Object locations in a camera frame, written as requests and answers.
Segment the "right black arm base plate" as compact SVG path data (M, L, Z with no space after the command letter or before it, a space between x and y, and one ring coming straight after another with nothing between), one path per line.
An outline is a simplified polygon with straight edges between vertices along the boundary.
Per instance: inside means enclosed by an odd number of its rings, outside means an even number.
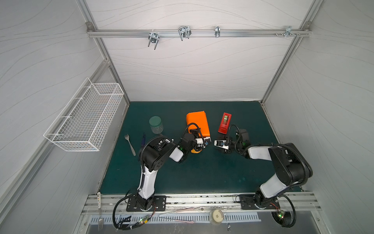
M241 194L238 199L242 210L276 210L281 207L277 197L269 199L259 193Z

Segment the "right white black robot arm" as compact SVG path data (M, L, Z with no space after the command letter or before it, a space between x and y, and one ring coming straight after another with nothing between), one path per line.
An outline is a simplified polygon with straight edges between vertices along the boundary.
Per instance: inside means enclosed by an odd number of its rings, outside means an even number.
M214 146L224 153L232 151L250 160L272 162L274 175L260 185L253 202L260 209L269 206L276 198L294 187L305 185L313 170L293 143L286 144L250 144L247 131L237 129L236 139L228 135L214 141Z

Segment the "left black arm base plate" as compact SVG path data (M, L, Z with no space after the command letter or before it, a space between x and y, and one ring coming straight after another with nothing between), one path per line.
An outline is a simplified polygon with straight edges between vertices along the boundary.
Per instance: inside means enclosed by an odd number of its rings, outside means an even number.
M148 211L165 211L166 196L151 196L148 199L140 195L128 199L127 212L148 212Z

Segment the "orange wrapping paper sheet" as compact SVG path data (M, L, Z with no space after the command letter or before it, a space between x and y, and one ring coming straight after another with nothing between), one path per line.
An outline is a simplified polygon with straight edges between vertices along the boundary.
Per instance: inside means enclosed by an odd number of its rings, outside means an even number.
M188 113L186 115L186 122L188 124L188 132L193 134L195 139L210 137L210 130L205 111ZM198 154L204 147L196 146L191 152Z

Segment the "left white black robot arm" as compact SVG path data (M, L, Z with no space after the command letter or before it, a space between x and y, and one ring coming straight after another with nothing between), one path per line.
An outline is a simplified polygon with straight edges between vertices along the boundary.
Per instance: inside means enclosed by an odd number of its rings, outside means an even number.
M178 163L183 162L188 153L196 146L197 140L191 133L184 134L177 144L164 135L152 138L140 153L142 174L138 188L138 200L149 203L155 193L154 187L158 170L168 159Z

